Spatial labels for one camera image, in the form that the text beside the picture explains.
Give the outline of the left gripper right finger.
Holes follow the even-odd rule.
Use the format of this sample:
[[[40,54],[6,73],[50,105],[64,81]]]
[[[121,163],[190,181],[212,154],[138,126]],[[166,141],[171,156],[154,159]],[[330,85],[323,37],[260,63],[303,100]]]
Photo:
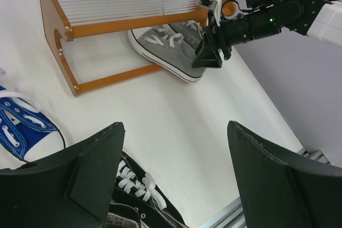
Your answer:
[[[227,136],[247,227],[341,227],[341,168],[311,160],[236,121]]]

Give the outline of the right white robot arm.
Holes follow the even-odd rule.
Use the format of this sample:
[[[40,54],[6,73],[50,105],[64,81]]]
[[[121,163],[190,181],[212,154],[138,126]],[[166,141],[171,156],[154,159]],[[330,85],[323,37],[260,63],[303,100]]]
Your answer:
[[[341,46],[339,0],[246,0],[247,9],[229,19],[223,13],[236,0],[198,0],[208,10],[208,24],[196,48],[194,68],[221,68],[232,46],[274,36],[285,27],[303,36]]]

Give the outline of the grey sneaker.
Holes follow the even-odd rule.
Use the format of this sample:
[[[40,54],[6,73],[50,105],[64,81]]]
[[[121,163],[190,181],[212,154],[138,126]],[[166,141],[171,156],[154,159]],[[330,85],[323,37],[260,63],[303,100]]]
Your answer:
[[[195,50],[186,43],[181,33],[154,26],[129,30],[128,38],[140,55],[179,78],[190,83],[202,78],[205,68],[193,68]]]
[[[185,42],[196,49],[202,40],[202,27],[200,23],[190,20],[169,24],[171,30],[184,36]]]

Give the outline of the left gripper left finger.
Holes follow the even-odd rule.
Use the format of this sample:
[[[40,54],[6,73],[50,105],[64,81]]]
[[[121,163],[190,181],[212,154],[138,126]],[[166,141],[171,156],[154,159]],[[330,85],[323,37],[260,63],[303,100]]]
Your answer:
[[[116,122],[20,168],[1,170],[1,227],[100,227],[125,137]]]

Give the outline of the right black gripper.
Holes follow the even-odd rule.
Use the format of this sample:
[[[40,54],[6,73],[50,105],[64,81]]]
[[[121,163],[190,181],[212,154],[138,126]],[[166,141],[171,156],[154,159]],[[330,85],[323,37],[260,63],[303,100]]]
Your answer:
[[[208,32],[203,32],[192,67],[221,68],[219,50],[229,59],[232,46],[274,36],[281,32],[281,27],[276,23],[276,18],[262,11],[221,19],[218,25],[210,26]]]

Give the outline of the blue sneaker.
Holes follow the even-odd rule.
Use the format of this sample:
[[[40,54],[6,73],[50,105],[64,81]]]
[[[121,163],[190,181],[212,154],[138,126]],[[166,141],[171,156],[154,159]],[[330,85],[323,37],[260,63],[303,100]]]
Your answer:
[[[63,133],[36,100],[1,87],[1,164],[30,163],[66,147]]]

